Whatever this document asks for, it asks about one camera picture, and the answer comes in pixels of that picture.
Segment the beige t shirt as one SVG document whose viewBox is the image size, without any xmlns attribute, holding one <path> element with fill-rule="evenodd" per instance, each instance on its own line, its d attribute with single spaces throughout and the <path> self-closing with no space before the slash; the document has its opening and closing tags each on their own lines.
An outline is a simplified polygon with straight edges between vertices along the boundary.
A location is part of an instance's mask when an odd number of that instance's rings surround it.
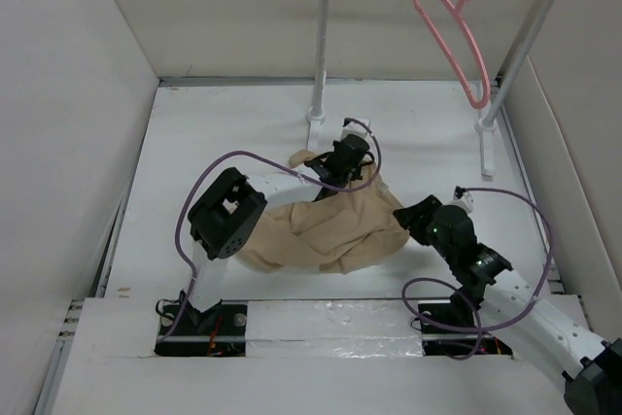
<svg viewBox="0 0 622 415">
<path fill-rule="evenodd" d="M 374 163 L 364 166 L 351 184 L 369 181 L 363 190 L 265 211 L 236 258 L 262 273 L 347 274 L 381 263 L 405 246 L 409 233 L 393 216 L 402 204 L 375 170 Z"/>
</svg>

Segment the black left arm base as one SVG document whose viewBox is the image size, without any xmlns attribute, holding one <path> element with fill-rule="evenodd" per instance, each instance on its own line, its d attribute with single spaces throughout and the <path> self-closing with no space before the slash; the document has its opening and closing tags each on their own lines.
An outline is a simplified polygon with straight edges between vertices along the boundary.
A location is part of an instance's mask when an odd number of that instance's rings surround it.
<svg viewBox="0 0 622 415">
<path fill-rule="evenodd" d="M 236 358 L 246 356 L 247 302 L 220 301 L 204 312 L 189 303 L 178 322 L 184 292 L 161 299 L 155 353 L 160 357 Z"/>
</svg>

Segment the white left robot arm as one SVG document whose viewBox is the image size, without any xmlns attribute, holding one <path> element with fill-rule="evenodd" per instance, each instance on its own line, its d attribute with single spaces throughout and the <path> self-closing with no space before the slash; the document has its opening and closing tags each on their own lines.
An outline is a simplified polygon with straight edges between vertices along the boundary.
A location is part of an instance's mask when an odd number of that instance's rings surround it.
<svg viewBox="0 0 622 415">
<path fill-rule="evenodd" d="M 364 138 L 349 134 L 332 143 L 332 150 L 289 168 L 247 151 L 234 151 L 215 160 L 190 190 L 175 227 L 175 247 L 190 266 L 190 282 L 182 297 L 183 322 L 195 333 L 216 324 L 216 306 L 223 296 L 225 260 L 248 242 L 263 212 L 297 202 L 315 202 L 338 193 L 369 186 L 352 183 L 363 165 L 378 160 Z M 228 167 L 199 194 L 210 172 L 225 160 L 247 156 L 277 169 L 269 175 L 247 177 Z"/>
</svg>

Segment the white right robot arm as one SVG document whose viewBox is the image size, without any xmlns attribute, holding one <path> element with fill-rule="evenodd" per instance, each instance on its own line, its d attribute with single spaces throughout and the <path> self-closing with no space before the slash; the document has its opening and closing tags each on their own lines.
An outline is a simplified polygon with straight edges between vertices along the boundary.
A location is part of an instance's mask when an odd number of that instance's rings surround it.
<svg viewBox="0 0 622 415">
<path fill-rule="evenodd" d="M 621 342 L 607 341 L 561 312 L 511 263 L 476 236 L 470 191 L 444 204 L 430 195 L 397 209 L 399 225 L 445 260 L 460 284 L 449 319 L 459 333 L 488 333 L 539 370 L 573 414 L 621 411 Z"/>
</svg>

